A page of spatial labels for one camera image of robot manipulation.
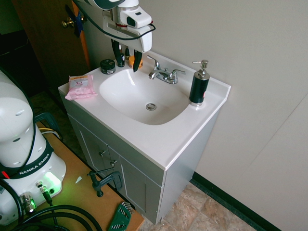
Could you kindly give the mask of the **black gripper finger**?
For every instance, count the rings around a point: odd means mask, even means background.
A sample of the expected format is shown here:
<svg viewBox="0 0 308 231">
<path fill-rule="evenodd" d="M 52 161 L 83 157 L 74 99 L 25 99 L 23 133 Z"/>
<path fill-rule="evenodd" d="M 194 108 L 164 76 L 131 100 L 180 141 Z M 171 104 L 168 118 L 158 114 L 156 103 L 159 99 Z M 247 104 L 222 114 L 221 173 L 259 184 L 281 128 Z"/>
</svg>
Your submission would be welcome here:
<svg viewBox="0 0 308 231">
<path fill-rule="evenodd" d="M 124 66 L 124 60 L 123 60 L 123 57 L 121 56 L 121 52 L 120 52 L 120 48 L 119 48 L 119 45 L 120 45 L 119 42 L 112 39 L 111 43 L 112 43 L 112 49 L 113 49 L 113 52 L 114 52 L 114 55 L 115 55 L 117 65 L 118 66 Z"/>
<path fill-rule="evenodd" d="M 142 52 L 134 50 L 133 72 L 136 72 L 139 69 L 141 59 L 142 59 Z"/>
</svg>

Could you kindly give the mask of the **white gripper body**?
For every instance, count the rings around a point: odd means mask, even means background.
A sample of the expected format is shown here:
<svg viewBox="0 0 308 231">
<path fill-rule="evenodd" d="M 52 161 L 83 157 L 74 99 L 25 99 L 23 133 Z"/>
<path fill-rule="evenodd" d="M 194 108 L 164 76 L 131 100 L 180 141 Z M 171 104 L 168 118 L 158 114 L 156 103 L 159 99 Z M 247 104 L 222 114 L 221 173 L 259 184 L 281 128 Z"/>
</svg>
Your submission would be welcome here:
<svg viewBox="0 0 308 231">
<path fill-rule="evenodd" d="M 142 53 L 152 48 L 152 33 L 149 26 L 142 28 L 128 26 L 125 29 L 120 29 L 112 21 L 109 11 L 103 11 L 103 30 L 110 34 L 105 34 L 107 37 Z"/>
</svg>

